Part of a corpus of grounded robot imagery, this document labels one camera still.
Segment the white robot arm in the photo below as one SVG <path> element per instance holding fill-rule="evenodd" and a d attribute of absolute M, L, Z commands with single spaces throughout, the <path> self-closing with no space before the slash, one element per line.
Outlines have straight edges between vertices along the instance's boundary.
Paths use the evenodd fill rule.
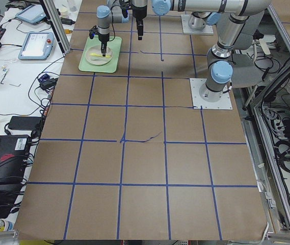
<path fill-rule="evenodd" d="M 143 19 L 147 15 L 147 0 L 109 0 L 108 3 L 108 6 L 98 7 L 98 27 L 90 32 L 90 38 L 94 34 L 98 35 L 102 43 L 103 56 L 109 40 L 110 23 L 115 23 L 116 19 L 121 23 L 121 18 L 116 18 L 115 15 L 123 15 L 126 18 L 127 10 L 133 11 L 139 40 L 142 40 Z M 229 13 L 223 31 L 218 33 L 217 43 L 208 51 L 209 77 L 200 89 L 200 95 L 204 100 L 215 102 L 221 97 L 225 84 L 233 75 L 233 68 L 227 62 L 227 58 L 231 56 L 242 28 L 249 16 L 262 12 L 270 3 L 271 0 L 152 0 L 152 8 L 154 13 L 160 16 L 166 15 L 169 11 Z"/>

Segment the blue tape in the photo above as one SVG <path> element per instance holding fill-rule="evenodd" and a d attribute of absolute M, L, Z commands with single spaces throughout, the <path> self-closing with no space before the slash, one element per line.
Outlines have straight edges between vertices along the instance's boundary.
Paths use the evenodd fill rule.
<path fill-rule="evenodd" d="M 168 177 L 168 161 L 166 147 L 166 118 L 165 118 L 165 91 L 164 91 L 164 74 L 162 74 L 162 92 L 163 92 L 163 125 L 164 125 L 164 155 L 165 155 L 165 181 L 166 181 L 166 204 L 167 204 L 167 224 L 169 240 L 171 240 L 171 220 L 170 220 L 170 198 L 169 198 L 169 177 Z"/>
<path fill-rule="evenodd" d="M 220 238 L 220 240 L 222 240 L 223 237 L 222 237 L 221 225 L 220 225 L 220 220 L 219 220 L 218 210 L 217 210 L 217 202 L 216 202 L 216 196 L 215 196 L 215 190 L 214 190 L 212 168 L 211 168 L 211 165 L 210 165 L 208 145 L 207 145 L 205 121 L 204 121 L 204 115 L 203 115 L 203 112 L 202 111 L 203 111 L 203 109 L 201 107 L 200 108 L 200 116 L 201 116 L 202 129 L 203 129 L 204 140 L 205 140 L 205 148 L 206 148 L 206 155 L 207 155 L 207 162 L 208 162 L 208 170 L 209 170 L 210 183 L 212 185 L 213 202 L 214 202 L 214 208 L 215 208 L 216 222 L 217 222 L 217 228 L 218 228 L 219 238 Z"/>
<path fill-rule="evenodd" d="M 92 96 L 94 79 L 95 79 L 95 76 L 93 76 L 93 81 L 92 81 L 92 85 L 91 85 L 90 92 L 89 92 L 89 97 L 88 97 L 88 104 L 90 104 L 90 99 L 91 99 L 91 96 Z M 85 122 L 84 122 L 84 128 L 83 128 L 82 138 L 81 138 L 81 142 L 80 142 L 78 159 L 77 159 L 77 164 L 76 164 L 75 171 L 74 171 L 73 186 L 72 186 L 72 191 L 71 191 L 71 197 L 70 197 L 70 203 L 69 203 L 67 220 L 66 220 L 66 224 L 65 224 L 64 235 L 63 235 L 63 239 L 64 240 L 67 237 L 67 232 L 68 232 L 68 227 L 69 227 L 71 206 L 72 206 L 72 200 L 73 200 L 73 194 L 74 194 L 74 189 L 75 189 L 75 183 L 76 183 L 76 179 L 77 179 L 78 167 L 79 167 L 80 157 L 81 157 L 81 152 L 82 152 L 82 147 L 83 147 L 83 140 L 84 140 L 85 131 L 86 131 L 86 125 L 87 125 L 87 119 L 88 119 L 88 112 L 89 112 L 89 105 L 87 106 L 87 110 L 86 110 L 86 116 L 85 116 Z"/>

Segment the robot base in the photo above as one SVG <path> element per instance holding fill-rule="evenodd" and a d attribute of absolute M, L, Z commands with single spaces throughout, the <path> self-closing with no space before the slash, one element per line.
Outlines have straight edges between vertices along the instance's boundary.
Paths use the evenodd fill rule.
<path fill-rule="evenodd" d="M 200 94 L 199 89 L 201 85 L 206 82 L 207 79 L 202 78 L 190 78 L 192 104 L 195 109 L 215 109 L 215 110 L 232 110 L 232 103 L 229 93 L 224 93 L 221 99 L 217 102 L 208 102 L 204 100 Z"/>
<path fill-rule="evenodd" d="M 183 34 L 189 34 L 189 35 L 213 35 L 213 28 L 211 26 L 206 25 L 204 29 L 202 30 L 194 30 L 191 29 L 188 25 L 188 21 L 190 19 L 190 14 L 182 14 L 181 20 L 182 20 L 182 29 Z"/>

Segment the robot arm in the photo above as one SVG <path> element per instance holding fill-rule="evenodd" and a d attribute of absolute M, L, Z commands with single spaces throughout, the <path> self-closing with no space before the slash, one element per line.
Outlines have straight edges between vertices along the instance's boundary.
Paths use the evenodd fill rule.
<path fill-rule="evenodd" d="M 144 35 L 143 19 L 147 16 L 147 0 L 108 0 L 108 5 L 97 8 L 97 26 L 89 30 L 89 37 L 93 39 L 98 35 L 101 42 L 101 53 L 105 57 L 107 44 L 110 40 L 110 24 L 126 23 L 129 21 L 128 10 L 133 11 L 133 17 L 137 22 L 138 40 Z"/>
<path fill-rule="evenodd" d="M 153 11 L 165 15 L 171 11 L 230 13 L 225 30 L 219 35 L 212 53 L 217 58 L 226 59 L 231 55 L 234 43 L 250 15 L 263 11 L 271 0 L 152 0 Z M 90 38 L 98 34 L 102 43 L 101 52 L 105 56 L 110 38 L 110 24 L 122 23 L 128 10 L 133 11 L 137 22 L 138 40 L 142 40 L 143 19 L 147 16 L 147 0 L 109 0 L 108 6 L 97 8 L 98 26 L 90 30 Z"/>

